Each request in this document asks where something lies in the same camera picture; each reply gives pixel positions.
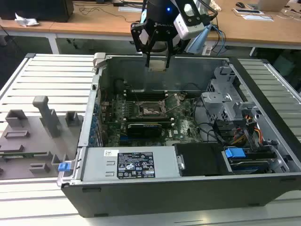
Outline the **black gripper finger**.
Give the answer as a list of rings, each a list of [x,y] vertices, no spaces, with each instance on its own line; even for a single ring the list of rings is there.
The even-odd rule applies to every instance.
[[[167,42],[166,66],[165,66],[166,69],[169,68],[171,57],[182,53],[182,44],[183,44],[182,39],[179,39],[178,43],[175,46],[173,45],[172,40],[169,40]]]
[[[142,43],[140,39],[140,35],[142,35],[143,31],[148,35],[147,41],[145,44]],[[146,63],[145,66],[149,68],[150,65],[150,56],[151,50],[154,47],[154,27],[151,26],[151,23],[132,23],[131,24],[131,34],[132,38],[138,52],[142,52],[146,54]]]

